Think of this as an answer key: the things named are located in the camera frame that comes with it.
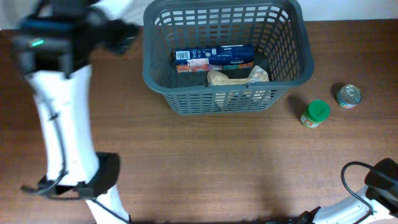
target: silver can lid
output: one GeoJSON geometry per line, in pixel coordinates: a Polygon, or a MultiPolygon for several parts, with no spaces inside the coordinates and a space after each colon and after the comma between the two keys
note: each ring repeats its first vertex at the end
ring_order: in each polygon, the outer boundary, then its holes
{"type": "Polygon", "coordinates": [[[357,105],[362,100],[361,90],[354,85],[346,85],[340,90],[341,99],[345,103],[357,105]]]}

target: can label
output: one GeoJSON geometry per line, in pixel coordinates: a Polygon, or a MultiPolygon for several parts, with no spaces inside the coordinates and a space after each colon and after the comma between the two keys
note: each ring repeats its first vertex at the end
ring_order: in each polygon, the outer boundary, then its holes
{"type": "Polygon", "coordinates": [[[337,103],[338,103],[341,107],[344,107],[344,108],[347,108],[347,109],[351,109],[351,108],[354,108],[354,107],[356,106],[356,105],[352,105],[352,104],[349,104],[349,103],[345,102],[345,101],[342,99],[342,97],[341,97],[340,91],[337,93],[336,100],[337,100],[337,103]]]}
{"type": "Polygon", "coordinates": [[[316,128],[318,127],[318,125],[320,123],[318,122],[311,122],[310,120],[308,120],[304,114],[301,115],[300,117],[301,122],[304,124],[304,126],[308,127],[308,128],[316,128]]]}

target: green light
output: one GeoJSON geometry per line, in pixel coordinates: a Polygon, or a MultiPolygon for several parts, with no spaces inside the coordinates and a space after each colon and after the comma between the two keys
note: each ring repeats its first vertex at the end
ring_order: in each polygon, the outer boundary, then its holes
{"type": "Polygon", "coordinates": [[[37,47],[44,44],[44,40],[36,40],[35,42],[32,43],[32,47],[37,47]]]}

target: basket rim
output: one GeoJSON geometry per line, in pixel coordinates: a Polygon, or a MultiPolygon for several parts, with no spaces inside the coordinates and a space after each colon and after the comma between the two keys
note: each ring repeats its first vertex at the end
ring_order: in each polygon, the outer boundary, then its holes
{"type": "MultiPolygon", "coordinates": [[[[166,88],[157,84],[150,75],[150,65],[152,58],[152,44],[149,41],[150,37],[152,36],[155,19],[153,18],[153,12],[157,11],[158,8],[162,8],[163,10],[167,7],[163,6],[164,4],[186,4],[187,6],[192,7],[193,3],[202,4],[203,1],[201,0],[188,0],[182,2],[176,2],[173,0],[155,0],[149,4],[144,12],[144,70],[143,70],[143,77],[146,85],[157,93],[161,93],[163,95],[173,95],[173,94],[183,94],[188,93],[191,91],[209,91],[209,90],[250,90],[250,89],[269,89],[269,88],[290,88],[294,86],[299,86],[309,80],[313,74],[315,69],[310,42],[308,40],[308,33],[307,29],[304,24],[302,8],[297,0],[287,0],[291,6],[293,7],[294,11],[296,12],[296,24],[298,26],[298,38],[301,42],[301,50],[299,51],[300,56],[304,58],[304,68],[303,73],[301,76],[293,81],[289,82],[257,82],[252,85],[247,84],[240,84],[240,85],[230,85],[230,86],[190,86],[190,87],[180,87],[180,88],[166,88]]],[[[217,2],[220,6],[231,6],[236,3],[236,5],[242,5],[242,1],[240,0],[233,0],[233,1],[223,1],[223,0],[210,0],[206,1],[206,4],[210,2],[217,2]]],[[[257,5],[257,4],[264,4],[264,0],[252,0],[249,4],[245,4],[245,6],[249,7],[250,5],[257,5]]]]}

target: barcode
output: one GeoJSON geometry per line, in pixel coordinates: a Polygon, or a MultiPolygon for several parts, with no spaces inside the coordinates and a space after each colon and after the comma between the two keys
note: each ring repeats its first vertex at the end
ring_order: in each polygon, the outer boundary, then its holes
{"type": "Polygon", "coordinates": [[[189,51],[184,51],[184,52],[176,52],[177,60],[186,60],[186,59],[191,59],[191,56],[189,54],[189,51]]]}

